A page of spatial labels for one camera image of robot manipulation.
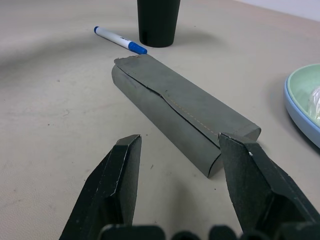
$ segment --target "beige tabletop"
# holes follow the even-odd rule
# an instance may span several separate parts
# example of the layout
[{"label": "beige tabletop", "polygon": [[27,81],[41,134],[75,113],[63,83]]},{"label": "beige tabletop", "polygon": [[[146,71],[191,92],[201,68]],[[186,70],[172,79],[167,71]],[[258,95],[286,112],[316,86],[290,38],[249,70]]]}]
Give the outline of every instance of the beige tabletop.
[{"label": "beige tabletop", "polygon": [[[212,225],[238,234],[222,169],[206,178],[113,84],[139,42],[135,0],[0,3],[0,239],[57,240],[86,178],[120,138],[141,134],[134,224],[167,237]],[[295,127],[286,77],[319,62],[320,23],[231,0],[181,1],[174,44],[148,53],[262,128],[268,156],[320,211],[320,151]]]}]

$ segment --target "whiteboard marker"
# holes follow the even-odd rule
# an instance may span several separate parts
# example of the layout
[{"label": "whiteboard marker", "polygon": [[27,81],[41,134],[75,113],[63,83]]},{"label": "whiteboard marker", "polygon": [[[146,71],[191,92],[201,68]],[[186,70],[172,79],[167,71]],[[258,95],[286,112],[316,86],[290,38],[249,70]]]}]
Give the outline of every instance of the whiteboard marker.
[{"label": "whiteboard marker", "polygon": [[135,52],[137,54],[147,54],[147,49],[143,48],[142,46],[136,44],[133,41],[130,41],[122,36],[108,31],[105,28],[96,26],[93,31],[100,37],[108,39],[109,41],[114,42],[115,44],[118,44],[126,49],[129,49],[132,52]]}]

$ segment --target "blue marker cap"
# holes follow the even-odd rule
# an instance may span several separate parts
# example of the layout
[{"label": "blue marker cap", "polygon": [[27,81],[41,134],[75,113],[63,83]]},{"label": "blue marker cap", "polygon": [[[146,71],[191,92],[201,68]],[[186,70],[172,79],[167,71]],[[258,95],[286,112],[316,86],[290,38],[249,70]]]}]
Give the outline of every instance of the blue marker cap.
[{"label": "blue marker cap", "polygon": [[143,48],[142,46],[136,44],[133,41],[129,43],[128,49],[137,54],[147,54],[147,49]]}]

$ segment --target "light blue plate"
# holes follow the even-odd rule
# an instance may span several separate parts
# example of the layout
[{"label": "light blue plate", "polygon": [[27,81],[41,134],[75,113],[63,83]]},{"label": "light blue plate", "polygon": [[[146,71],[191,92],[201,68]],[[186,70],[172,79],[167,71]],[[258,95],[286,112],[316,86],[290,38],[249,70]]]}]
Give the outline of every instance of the light blue plate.
[{"label": "light blue plate", "polygon": [[284,84],[285,107],[298,128],[320,148],[320,127],[308,115],[308,100],[320,86],[320,64],[304,66],[294,71]]}]

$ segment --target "black cup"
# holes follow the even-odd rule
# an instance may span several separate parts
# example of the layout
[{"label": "black cup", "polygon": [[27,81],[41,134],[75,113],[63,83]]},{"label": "black cup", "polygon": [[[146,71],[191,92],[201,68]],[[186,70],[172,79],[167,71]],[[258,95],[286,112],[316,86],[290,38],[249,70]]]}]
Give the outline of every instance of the black cup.
[{"label": "black cup", "polygon": [[164,48],[175,39],[180,0],[137,0],[140,42]]}]

